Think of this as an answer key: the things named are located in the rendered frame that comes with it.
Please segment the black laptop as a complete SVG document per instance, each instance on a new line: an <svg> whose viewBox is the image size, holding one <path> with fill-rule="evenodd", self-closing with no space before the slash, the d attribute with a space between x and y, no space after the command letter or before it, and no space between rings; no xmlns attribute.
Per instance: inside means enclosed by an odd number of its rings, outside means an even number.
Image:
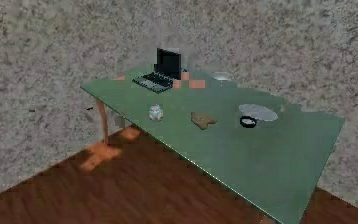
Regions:
<svg viewBox="0 0 358 224"><path fill-rule="evenodd" d="M181 54L158 48L154 70L134 78L133 82L155 93L161 93L171 89L175 80L181 79L181 72Z"/></svg>

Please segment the green table with wooden legs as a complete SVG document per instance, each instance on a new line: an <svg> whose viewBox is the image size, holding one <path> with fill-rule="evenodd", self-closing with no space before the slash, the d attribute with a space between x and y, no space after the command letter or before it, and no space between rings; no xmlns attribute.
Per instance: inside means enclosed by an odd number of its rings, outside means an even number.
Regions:
<svg viewBox="0 0 358 224"><path fill-rule="evenodd" d="M129 70L122 80L96 79L82 89L123 115L145 132L198 166L278 224L299 224L344 123L324 112L304 112L300 105L233 81L215 80L192 69L202 88L183 83L156 94L133 83L151 72L152 65ZM149 118L158 104L160 121ZM274 111L275 121L257 120L254 128L240 125L242 104L257 104ZM201 130L192 112L217 120Z"/></svg>

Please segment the grey plate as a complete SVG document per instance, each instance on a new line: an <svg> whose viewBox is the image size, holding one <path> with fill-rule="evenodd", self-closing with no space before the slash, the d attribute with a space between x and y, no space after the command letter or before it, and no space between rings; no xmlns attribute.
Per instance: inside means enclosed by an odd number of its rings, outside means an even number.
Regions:
<svg viewBox="0 0 358 224"><path fill-rule="evenodd" d="M246 116L261 121L271 122L278 118L278 115L274 111L257 104L242 104L239 106L239 111Z"/></svg>

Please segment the grey bowl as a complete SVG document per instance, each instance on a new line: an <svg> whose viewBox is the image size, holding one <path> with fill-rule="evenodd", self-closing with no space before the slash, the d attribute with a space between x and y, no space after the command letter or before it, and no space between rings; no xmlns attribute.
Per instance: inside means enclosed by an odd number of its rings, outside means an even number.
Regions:
<svg viewBox="0 0 358 224"><path fill-rule="evenodd" d="M215 72L212 77L218 81L230 81L231 75L228 72Z"/></svg>

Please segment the brown teddy bear toy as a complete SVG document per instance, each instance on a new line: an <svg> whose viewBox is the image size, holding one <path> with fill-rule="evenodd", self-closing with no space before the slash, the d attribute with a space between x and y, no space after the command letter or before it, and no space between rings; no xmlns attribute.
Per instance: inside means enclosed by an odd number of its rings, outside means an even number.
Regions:
<svg viewBox="0 0 358 224"><path fill-rule="evenodd" d="M207 129L210 124L217 123L217 120L214 119L212 116L201 112L192 112L191 121L201 130Z"/></svg>

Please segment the pastel round toy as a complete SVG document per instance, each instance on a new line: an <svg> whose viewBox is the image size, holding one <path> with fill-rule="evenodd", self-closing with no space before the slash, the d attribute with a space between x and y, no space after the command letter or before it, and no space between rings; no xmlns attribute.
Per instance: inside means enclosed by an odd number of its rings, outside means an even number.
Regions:
<svg viewBox="0 0 358 224"><path fill-rule="evenodd" d="M149 109L149 118L160 121L163 118L163 110L158 104L153 104Z"/></svg>

